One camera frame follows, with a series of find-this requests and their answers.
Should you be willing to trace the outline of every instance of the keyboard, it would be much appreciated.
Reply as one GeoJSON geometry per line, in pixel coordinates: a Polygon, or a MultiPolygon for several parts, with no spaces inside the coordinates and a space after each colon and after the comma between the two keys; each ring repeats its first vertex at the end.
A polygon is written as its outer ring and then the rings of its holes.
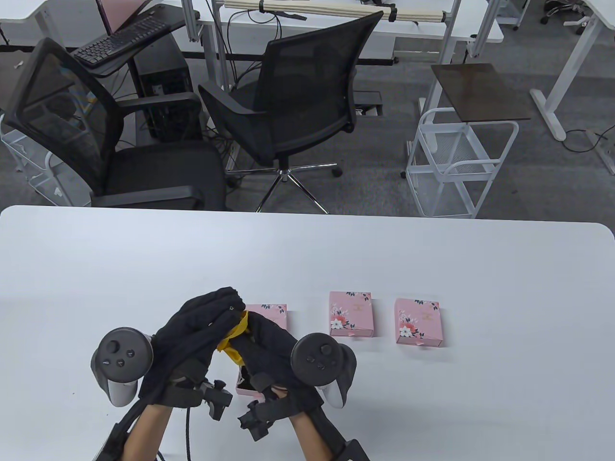
{"type": "Polygon", "coordinates": [[[103,37],[77,50],[74,56],[86,67],[98,67],[116,56],[150,42],[171,31],[171,26],[150,15],[133,22],[128,27],[103,37]]]}

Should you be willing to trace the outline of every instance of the mesh chair back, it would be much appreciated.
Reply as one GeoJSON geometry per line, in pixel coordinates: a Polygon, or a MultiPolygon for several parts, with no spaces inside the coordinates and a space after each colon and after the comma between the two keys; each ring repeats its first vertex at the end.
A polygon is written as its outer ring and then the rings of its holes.
{"type": "Polygon", "coordinates": [[[53,40],[45,38],[34,49],[5,120],[102,193],[123,117],[107,90],[53,40]]]}
{"type": "Polygon", "coordinates": [[[382,16],[269,42],[253,109],[269,114],[276,152],[317,144],[344,127],[352,131],[354,68],[382,16]]]}

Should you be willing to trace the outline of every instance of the black glove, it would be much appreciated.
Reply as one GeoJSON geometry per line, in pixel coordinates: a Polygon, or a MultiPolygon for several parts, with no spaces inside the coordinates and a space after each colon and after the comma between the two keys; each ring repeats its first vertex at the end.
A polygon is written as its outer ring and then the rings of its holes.
{"type": "Polygon", "coordinates": [[[239,323],[244,310],[243,300],[230,287],[187,301],[152,338],[154,359],[141,383],[139,398],[156,403],[175,368],[188,359],[203,365],[204,380],[216,346],[239,323]]]}
{"type": "MultiPolygon", "coordinates": [[[[297,340],[273,321],[256,313],[248,313],[249,334],[230,340],[239,352],[250,376],[268,375],[277,387],[288,390],[296,412],[310,411],[323,405],[318,391],[300,381],[292,370],[290,354],[297,340]]],[[[273,392],[264,392],[267,400],[276,399],[273,392]]]]}

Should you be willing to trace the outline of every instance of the controller thumbstick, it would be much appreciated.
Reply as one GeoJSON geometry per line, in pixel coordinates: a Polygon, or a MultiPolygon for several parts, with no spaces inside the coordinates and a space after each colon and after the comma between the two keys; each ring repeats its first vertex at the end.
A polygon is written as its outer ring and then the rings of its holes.
{"type": "Polygon", "coordinates": [[[112,340],[107,343],[107,352],[110,354],[115,354],[119,350],[118,341],[112,340]]]}

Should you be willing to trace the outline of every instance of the chrome chair base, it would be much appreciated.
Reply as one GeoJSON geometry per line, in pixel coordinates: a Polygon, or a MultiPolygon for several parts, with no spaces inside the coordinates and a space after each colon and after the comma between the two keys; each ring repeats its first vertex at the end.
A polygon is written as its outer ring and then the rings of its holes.
{"type": "Polygon", "coordinates": [[[257,213],[260,213],[263,210],[264,204],[269,200],[273,192],[275,191],[277,185],[282,183],[287,183],[289,180],[303,192],[320,210],[326,215],[329,214],[327,209],[323,207],[318,200],[311,194],[309,190],[304,186],[293,173],[300,173],[302,171],[311,171],[311,170],[323,170],[326,168],[331,168],[333,170],[333,176],[341,176],[341,170],[338,167],[338,164],[318,164],[318,165],[304,165],[302,167],[293,167],[288,168],[287,170],[279,170],[278,168],[258,168],[256,170],[231,170],[227,171],[227,176],[247,176],[247,175],[275,175],[276,178],[271,184],[271,187],[261,200],[261,203],[258,204],[258,208],[256,209],[257,213]]]}

